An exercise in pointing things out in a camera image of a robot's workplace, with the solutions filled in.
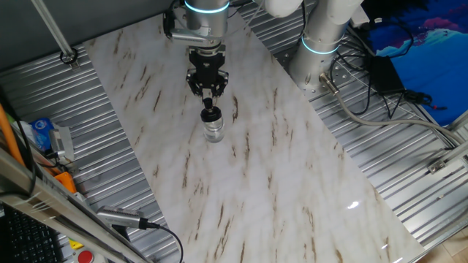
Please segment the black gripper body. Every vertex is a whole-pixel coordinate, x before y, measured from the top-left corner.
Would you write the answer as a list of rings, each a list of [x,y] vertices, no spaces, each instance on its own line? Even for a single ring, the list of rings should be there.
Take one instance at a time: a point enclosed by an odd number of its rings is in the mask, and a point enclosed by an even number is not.
[[[189,69],[186,81],[192,90],[224,90],[228,84],[229,74],[220,68],[225,63],[223,52],[213,55],[202,55],[196,49],[189,52],[189,61],[194,69]]]

